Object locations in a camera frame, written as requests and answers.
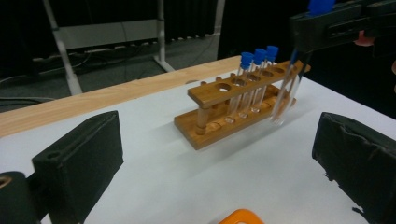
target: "metal stand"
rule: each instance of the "metal stand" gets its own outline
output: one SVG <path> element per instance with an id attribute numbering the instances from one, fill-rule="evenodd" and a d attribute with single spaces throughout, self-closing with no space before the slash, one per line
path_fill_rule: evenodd
<path id="1" fill-rule="evenodd" d="M 157 37 L 159 44 L 159 53 L 158 56 L 154 56 L 155 62 L 166 72 L 175 71 L 175 69 L 165 60 L 165 20 L 163 16 L 163 0 L 157 1 L 158 18 L 156 21 L 147 20 L 117 22 L 88 26 L 64 27 L 62 29 L 56 23 L 52 8 L 50 6 L 50 0 L 43 0 L 43 2 L 47 12 L 47 16 L 49 18 L 53 36 L 55 37 L 56 45 L 64 63 L 66 80 L 69 86 L 70 93 L 72 95 L 82 93 L 82 89 L 79 85 L 78 77 L 73 71 L 72 65 L 67 55 L 67 49 L 84 48 L 95 45 L 105 45 L 122 41 L 135 41 L 139 39 L 149 39 Z M 156 31 L 154 29 L 151 29 L 151 27 L 155 25 L 157 28 Z M 124 39 L 122 39 L 114 35 L 105 35 L 103 34 L 104 30 L 110 31 L 111 34 L 125 32 L 126 36 Z"/>

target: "orange clip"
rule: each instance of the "orange clip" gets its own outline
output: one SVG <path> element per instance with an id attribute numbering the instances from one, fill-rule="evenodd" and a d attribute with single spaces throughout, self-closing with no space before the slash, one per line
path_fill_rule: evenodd
<path id="1" fill-rule="evenodd" d="M 264 222 L 261 221 L 260 218 L 256 216 L 256 214 L 254 214 L 253 212 L 247 209 L 235 210 L 229 216 L 224 218 L 219 224 L 237 224 L 237 223 L 264 224 Z"/>

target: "wooden test tube rack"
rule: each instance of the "wooden test tube rack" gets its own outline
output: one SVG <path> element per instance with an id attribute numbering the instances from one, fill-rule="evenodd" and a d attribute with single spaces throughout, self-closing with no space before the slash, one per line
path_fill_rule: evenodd
<path id="1" fill-rule="evenodd" d="M 202 82 L 201 86 L 189 89 L 188 95 L 199 107 L 175 117 L 176 126 L 195 149 L 200 149 L 269 118 L 279 91 L 272 84 L 284 79 L 288 65 L 289 62 L 283 62 L 264 69 L 260 74 L 255 71 L 249 80 L 231 74 L 228 78 L 217 77 L 214 82 Z M 302 68 L 301 62 L 295 63 L 291 77 L 297 76 Z M 238 82 L 244 82 L 244 85 L 235 85 Z M 264 86 L 267 86 L 267 90 L 260 112 L 253 113 L 249 110 L 245 119 L 236 115 L 234 123 L 225 121 L 231 98 Z"/>

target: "white table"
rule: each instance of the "white table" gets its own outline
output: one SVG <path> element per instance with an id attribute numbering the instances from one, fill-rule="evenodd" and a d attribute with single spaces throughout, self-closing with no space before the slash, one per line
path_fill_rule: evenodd
<path id="1" fill-rule="evenodd" d="M 84 119 L 118 110 L 124 164 L 87 224 L 218 223 L 238 208 L 253 211 L 267 224 L 366 223 L 352 211 L 357 205 L 311 157 L 318 119 L 321 112 L 340 114 L 393 139 L 396 120 L 303 79 L 298 102 L 281 127 L 264 120 L 196 151 L 173 118 L 197 107 L 187 96 L 187 89 L 197 85 L 2 137 L 0 173 L 30 175 L 38 152 Z"/>

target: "light wood surface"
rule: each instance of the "light wood surface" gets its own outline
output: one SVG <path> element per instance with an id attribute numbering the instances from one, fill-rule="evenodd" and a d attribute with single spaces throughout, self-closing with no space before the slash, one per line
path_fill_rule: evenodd
<path id="1" fill-rule="evenodd" d="M 165 91 L 195 80 L 215 77 L 235 70 L 240 57 L 204 63 L 175 72 L 148 77 L 90 91 L 22 109 L 0 113 L 0 136 L 26 131 L 58 120 L 72 118 L 106 106 Z"/>

